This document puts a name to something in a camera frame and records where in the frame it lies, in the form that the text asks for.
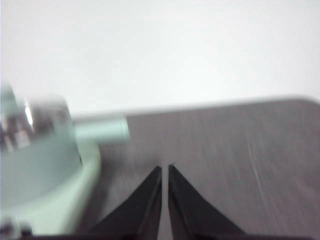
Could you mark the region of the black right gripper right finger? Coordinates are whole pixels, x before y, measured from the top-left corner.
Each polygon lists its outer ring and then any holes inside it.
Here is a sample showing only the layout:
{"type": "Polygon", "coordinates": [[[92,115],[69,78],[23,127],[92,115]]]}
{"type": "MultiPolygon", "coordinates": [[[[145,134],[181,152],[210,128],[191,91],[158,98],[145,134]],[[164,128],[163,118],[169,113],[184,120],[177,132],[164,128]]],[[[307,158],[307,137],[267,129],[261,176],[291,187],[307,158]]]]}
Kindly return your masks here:
{"type": "Polygon", "coordinates": [[[246,234],[211,205],[173,164],[168,166],[168,209],[174,236],[246,234]]]}

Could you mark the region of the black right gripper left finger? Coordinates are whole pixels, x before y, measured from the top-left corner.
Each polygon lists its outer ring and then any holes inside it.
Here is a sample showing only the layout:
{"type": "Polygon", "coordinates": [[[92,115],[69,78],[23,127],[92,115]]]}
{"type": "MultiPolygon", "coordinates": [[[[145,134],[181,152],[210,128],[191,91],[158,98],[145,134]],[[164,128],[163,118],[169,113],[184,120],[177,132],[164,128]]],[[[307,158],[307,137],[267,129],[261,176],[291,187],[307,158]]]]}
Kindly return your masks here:
{"type": "Polygon", "coordinates": [[[100,236],[156,236],[162,210],[162,168],[156,166],[132,194],[89,232],[100,236]]]}

